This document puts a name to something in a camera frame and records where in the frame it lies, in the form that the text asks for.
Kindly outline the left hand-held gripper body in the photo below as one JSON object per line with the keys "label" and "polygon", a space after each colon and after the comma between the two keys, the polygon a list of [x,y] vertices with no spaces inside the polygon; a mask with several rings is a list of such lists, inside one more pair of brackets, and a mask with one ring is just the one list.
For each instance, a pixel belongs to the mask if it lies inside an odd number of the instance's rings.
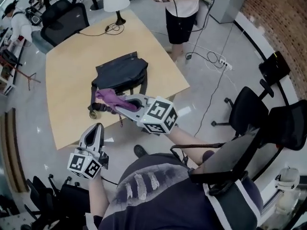
{"label": "left hand-held gripper body", "polygon": [[78,147],[70,154],[67,169],[81,178],[92,180],[102,168],[108,169],[108,162],[109,156],[105,152]]}

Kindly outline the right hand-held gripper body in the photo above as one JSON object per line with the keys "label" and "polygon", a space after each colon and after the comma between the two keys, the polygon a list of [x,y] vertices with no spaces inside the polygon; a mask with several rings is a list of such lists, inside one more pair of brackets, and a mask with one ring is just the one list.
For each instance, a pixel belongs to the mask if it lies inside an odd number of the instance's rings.
{"label": "right hand-held gripper body", "polygon": [[178,114],[173,103],[160,96],[147,98],[144,114],[138,119],[137,126],[151,134],[170,134],[177,124]]}

